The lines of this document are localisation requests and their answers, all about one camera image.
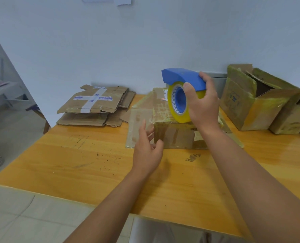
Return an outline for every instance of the wooden table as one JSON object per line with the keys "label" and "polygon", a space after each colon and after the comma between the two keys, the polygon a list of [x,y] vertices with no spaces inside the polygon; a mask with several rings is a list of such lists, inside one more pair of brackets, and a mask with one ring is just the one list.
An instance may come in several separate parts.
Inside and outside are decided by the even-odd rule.
{"label": "wooden table", "polygon": [[[300,198],[300,134],[240,132],[224,117],[245,150]],[[0,173],[0,185],[98,205],[132,167],[127,132],[125,123],[55,126]],[[165,149],[132,213],[250,238],[208,150]]]}

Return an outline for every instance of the finger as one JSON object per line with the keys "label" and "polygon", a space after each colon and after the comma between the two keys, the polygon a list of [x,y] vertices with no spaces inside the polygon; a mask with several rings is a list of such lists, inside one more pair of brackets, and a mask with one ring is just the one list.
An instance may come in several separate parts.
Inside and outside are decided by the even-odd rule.
{"label": "finger", "polygon": [[216,93],[213,79],[204,72],[200,72],[199,76],[206,82],[206,93]]}
{"label": "finger", "polygon": [[196,91],[190,83],[184,83],[184,92],[186,95],[186,100],[189,104],[198,100]]}
{"label": "finger", "polygon": [[139,128],[139,141],[140,142],[149,142],[148,141],[148,135],[145,131],[145,126],[146,126],[146,120],[144,119],[140,125],[140,128]]}
{"label": "finger", "polygon": [[156,143],[156,148],[154,150],[158,155],[162,156],[162,153],[164,151],[164,142],[162,140],[158,140]]}
{"label": "finger", "polygon": [[151,135],[148,136],[148,140],[151,141],[155,137],[155,133],[153,132]]}
{"label": "finger", "polygon": [[153,124],[151,124],[151,125],[152,126],[149,126],[148,130],[146,131],[148,136],[155,131],[155,127],[153,126]]}

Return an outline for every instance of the tiled floor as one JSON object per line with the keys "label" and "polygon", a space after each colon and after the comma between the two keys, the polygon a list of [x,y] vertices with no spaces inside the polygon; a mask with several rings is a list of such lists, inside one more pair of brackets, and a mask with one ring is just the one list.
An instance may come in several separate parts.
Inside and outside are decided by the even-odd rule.
{"label": "tiled floor", "polygon": [[[0,171],[43,135],[44,123],[32,111],[0,110],[0,156],[5,158]],[[63,242],[93,209],[86,204],[0,186],[0,243]],[[135,221],[130,214],[118,243],[129,242]],[[170,225],[170,229],[176,243],[198,243],[203,234],[181,225]],[[212,243],[227,242],[215,236],[217,240]]]}

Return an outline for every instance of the tape roll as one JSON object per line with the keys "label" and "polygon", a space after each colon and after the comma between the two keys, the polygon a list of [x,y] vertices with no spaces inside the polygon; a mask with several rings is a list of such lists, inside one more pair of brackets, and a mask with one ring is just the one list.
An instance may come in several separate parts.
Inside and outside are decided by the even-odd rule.
{"label": "tape roll", "polygon": [[[186,95],[184,92],[184,83],[175,82],[168,88],[168,106],[172,116],[179,123],[191,122]],[[197,97],[203,98],[206,90],[197,91]]]}

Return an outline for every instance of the wall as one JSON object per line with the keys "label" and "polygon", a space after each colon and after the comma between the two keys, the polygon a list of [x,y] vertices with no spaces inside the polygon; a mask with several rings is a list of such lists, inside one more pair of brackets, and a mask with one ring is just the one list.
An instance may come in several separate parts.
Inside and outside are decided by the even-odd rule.
{"label": "wall", "polygon": [[[3,63],[4,63],[3,69],[2,69],[2,65],[1,65],[1,59],[3,59]],[[5,54],[1,45],[0,45],[0,80],[18,83],[18,86],[13,87],[12,90],[9,90],[5,93],[5,95],[8,99],[15,99],[25,93],[31,100],[31,103],[32,104],[34,103],[31,95],[29,94],[27,88],[25,87],[23,81],[19,77],[14,66],[10,62],[9,58]],[[5,101],[4,97],[0,96],[0,106],[5,103],[6,103],[6,101]]]}
{"label": "wall", "polygon": [[169,67],[251,62],[300,86],[300,0],[0,0],[0,43],[51,126],[81,85],[146,93]]}

